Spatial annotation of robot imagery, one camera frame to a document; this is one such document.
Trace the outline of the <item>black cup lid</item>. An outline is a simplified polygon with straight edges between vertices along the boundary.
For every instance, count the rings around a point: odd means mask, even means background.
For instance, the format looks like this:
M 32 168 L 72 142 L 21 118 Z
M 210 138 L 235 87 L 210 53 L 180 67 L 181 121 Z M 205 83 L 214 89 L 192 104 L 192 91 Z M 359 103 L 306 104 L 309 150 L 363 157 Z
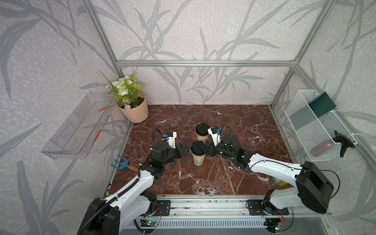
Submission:
M 196 134 L 201 137 L 208 136 L 209 132 L 208 130 L 210 129 L 210 126 L 206 123 L 199 123 L 196 128 Z
M 201 141 L 195 141 L 191 146 L 191 153 L 195 156 L 205 156 L 206 155 L 206 144 Z

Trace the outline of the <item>milk tea paper cup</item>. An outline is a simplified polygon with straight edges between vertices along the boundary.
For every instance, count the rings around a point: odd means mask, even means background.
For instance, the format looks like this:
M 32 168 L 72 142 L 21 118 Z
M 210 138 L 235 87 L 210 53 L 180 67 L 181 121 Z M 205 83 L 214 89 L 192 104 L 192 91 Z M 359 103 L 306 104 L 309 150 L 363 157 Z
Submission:
M 196 132 L 198 141 L 206 142 L 206 140 L 209 138 L 209 133 L 208 133 L 209 128 L 210 128 L 209 125 L 206 123 L 199 123 L 196 126 L 195 132 Z

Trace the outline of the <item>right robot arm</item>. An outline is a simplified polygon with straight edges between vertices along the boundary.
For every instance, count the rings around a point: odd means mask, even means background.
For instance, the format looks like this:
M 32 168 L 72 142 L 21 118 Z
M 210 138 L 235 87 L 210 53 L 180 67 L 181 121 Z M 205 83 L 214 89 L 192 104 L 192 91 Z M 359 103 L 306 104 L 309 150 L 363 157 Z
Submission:
M 331 198 L 336 194 L 334 185 L 314 163 L 287 163 L 244 150 L 239 140 L 231 134 L 222 139 L 213 135 L 211 141 L 200 144 L 200 149 L 210 157 L 220 155 L 229 159 L 243 171 L 269 175 L 291 185 L 288 189 L 268 192 L 264 198 L 266 207 L 284 209 L 305 206 L 313 212 L 325 214 Z

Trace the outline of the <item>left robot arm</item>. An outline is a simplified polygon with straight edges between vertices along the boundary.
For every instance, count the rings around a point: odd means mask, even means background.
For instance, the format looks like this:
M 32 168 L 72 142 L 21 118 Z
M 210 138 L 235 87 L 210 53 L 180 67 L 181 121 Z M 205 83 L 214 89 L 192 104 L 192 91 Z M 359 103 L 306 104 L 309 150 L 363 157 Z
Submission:
M 188 144 L 171 147 L 168 141 L 156 144 L 130 182 L 107 198 L 91 202 L 77 234 L 118 235 L 140 215 L 154 213 L 157 197 L 147 189 L 161 178 L 166 165 L 185 157 L 189 147 Z

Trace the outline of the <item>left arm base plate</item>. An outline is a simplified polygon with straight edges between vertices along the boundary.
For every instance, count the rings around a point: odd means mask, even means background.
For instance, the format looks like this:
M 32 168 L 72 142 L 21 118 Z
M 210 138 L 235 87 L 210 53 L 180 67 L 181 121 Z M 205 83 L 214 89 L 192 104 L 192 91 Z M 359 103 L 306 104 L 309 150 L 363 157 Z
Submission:
M 152 215 L 169 216 L 171 209 L 170 200 L 156 200 L 151 203 Z

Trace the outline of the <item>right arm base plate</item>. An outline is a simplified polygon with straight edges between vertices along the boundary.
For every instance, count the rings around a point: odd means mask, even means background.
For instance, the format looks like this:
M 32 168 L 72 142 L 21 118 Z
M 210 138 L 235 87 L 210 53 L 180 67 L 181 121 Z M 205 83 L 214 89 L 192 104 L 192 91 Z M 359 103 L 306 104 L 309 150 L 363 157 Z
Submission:
M 247 200 L 245 206 L 250 215 L 289 215 L 288 208 L 278 209 L 267 200 Z

